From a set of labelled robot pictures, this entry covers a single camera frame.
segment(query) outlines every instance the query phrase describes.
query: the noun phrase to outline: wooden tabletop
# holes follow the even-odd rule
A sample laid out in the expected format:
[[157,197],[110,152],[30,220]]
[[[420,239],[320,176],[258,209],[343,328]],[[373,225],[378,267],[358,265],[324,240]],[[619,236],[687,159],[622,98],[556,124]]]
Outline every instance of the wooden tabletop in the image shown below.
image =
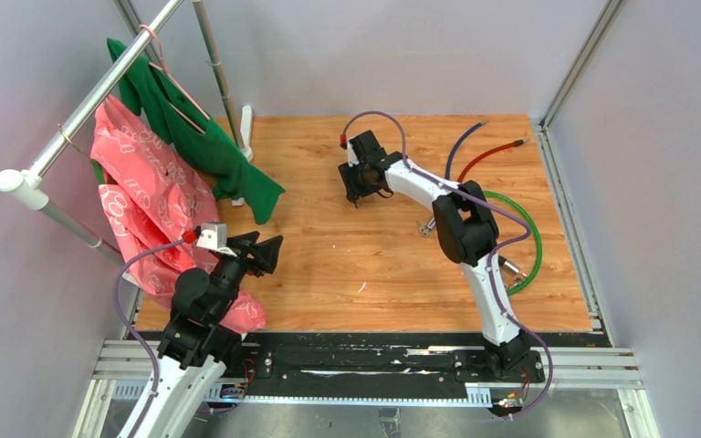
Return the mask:
[[[517,139],[530,143],[502,151],[475,166],[467,179],[511,197],[533,217],[542,235],[544,260],[536,280],[511,298],[518,318],[539,331],[590,330],[569,249],[552,202],[528,118],[524,116],[406,116],[408,154],[444,175],[448,153],[474,123],[489,119],[455,157],[452,178],[479,153]],[[415,221],[430,213],[398,194],[370,196],[356,209],[345,199],[337,167],[347,117],[258,117],[254,165],[286,188],[270,222],[256,226],[248,207],[219,202],[231,235],[258,230],[262,239],[284,236],[275,274],[247,277],[243,289],[259,299],[269,330],[465,331],[480,328],[479,315],[458,266],[446,259],[436,234],[422,237]],[[380,117],[358,120],[350,135],[373,130],[387,152],[399,151],[398,130]],[[499,206],[505,205],[492,201]],[[499,241],[522,233],[495,215]],[[533,266],[533,239],[502,255],[526,271]],[[148,298],[140,330],[162,329],[168,311]]]

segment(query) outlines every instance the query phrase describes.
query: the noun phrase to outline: green cloth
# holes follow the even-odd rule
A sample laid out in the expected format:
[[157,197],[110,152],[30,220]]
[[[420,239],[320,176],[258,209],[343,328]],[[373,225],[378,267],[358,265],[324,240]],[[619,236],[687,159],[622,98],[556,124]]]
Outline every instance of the green cloth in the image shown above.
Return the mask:
[[[112,61],[127,48],[115,39],[107,41]],[[270,219],[284,188],[252,166],[221,127],[213,119],[206,120],[161,70],[149,65],[148,58],[135,60],[120,80],[120,95],[136,115],[140,116],[143,109],[154,133],[172,143],[187,164],[215,177],[216,199],[243,198],[254,212],[256,224]],[[171,104],[205,134],[198,132]]]

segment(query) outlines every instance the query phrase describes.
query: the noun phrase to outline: clothes hanger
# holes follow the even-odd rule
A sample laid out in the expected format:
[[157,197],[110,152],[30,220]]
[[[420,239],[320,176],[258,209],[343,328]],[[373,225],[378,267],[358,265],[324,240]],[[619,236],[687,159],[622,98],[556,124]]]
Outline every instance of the clothes hanger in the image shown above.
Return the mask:
[[[157,68],[157,69],[160,70],[162,73],[164,73],[165,76],[167,76],[168,79],[171,80],[171,82],[174,84],[174,86],[175,86],[176,88],[178,88],[179,91],[181,91],[187,99],[189,99],[189,101],[192,103],[192,105],[193,105],[198,111],[200,111],[201,114],[203,114],[203,116],[205,117],[205,119],[206,119],[206,120],[210,120],[210,119],[211,119],[211,116],[209,116],[208,113],[205,112],[205,111],[200,107],[200,105],[192,98],[192,96],[189,95],[189,93],[188,93],[185,89],[183,89],[183,87],[181,86],[181,84],[179,84],[179,82],[178,82],[178,81],[173,77],[173,75],[171,75],[171,73],[168,71],[168,68],[165,66],[165,57],[164,57],[164,55],[163,55],[163,53],[162,53],[162,41],[160,40],[160,37],[157,36],[157,33],[155,33],[155,32],[152,30],[151,27],[148,27],[148,26],[146,26],[146,25],[140,25],[140,26],[138,26],[138,28],[139,28],[139,29],[143,29],[143,30],[149,32],[150,34],[152,34],[152,38],[154,38],[154,41],[157,42],[157,48],[160,49],[160,53],[159,53],[159,56],[160,56],[160,65],[158,66],[158,65],[156,65],[156,64],[154,64],[154,63],[152,63],[152,62],[150,62],[149,65],[152,66],[153,68]],[[183,117],[183,119],[186,120],[187,123],[189,123],[190,125],[192,125],[193,128],[195,128],[196,130],[198,130],[198,131],[200,131],[201,133],[205,134],[205,130],[204,130],[204,129],[202,129],[202,128],[200,128],[199,126],[197,126],[196,123],[194,123],[189,117],[186,116],[186,114],[182,113],[182,112],[181,112],[178,108],[176,108],[176,106],[173,105],[172,103],[171,103],[171,107],[173,107],[173,109],[174,109],[181,117]]]

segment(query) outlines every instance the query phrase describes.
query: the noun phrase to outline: pink patterned cloth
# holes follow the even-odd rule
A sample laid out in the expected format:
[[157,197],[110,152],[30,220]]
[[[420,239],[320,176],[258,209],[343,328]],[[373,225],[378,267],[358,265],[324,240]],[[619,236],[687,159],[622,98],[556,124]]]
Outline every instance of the pink patterned cloth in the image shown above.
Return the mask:
[[[108,96],[95,121],[90,158],[116,182],[101,184],[98,192],[125,260],[219,220],[214,196],[200,175],[122,102]],[[183,244],[144,257],[129,272],[146,294],[169,308],[180,273],[192,267],[210,273],[216,262],[208,251]],[[241,291],[221,324],[237,333],[263,329],[265,310]]]

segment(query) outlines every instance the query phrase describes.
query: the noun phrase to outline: gray wall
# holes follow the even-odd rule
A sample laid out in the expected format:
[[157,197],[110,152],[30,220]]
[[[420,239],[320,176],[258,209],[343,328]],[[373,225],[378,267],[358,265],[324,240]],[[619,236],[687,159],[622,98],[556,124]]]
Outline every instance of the gray wall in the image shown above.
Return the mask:
[[[151,20],[162,2],[134,0]],[[261,115],[541,115],[605,0],[206,1],[229,85]],[[191,7],[168,67],[224,112]]]
[[[0,171],[35,158],[126,37],[111,1],[0,2]],[[89,149],[91,129],[78,136]],[[107,230],[86,158],[71,148],[43,185]],[[0,437],[69,436],[102,340],[120,332],[116,266],[0,193]]]
[[626,2],[553,136],[662,436],[701,436],[701,3]]

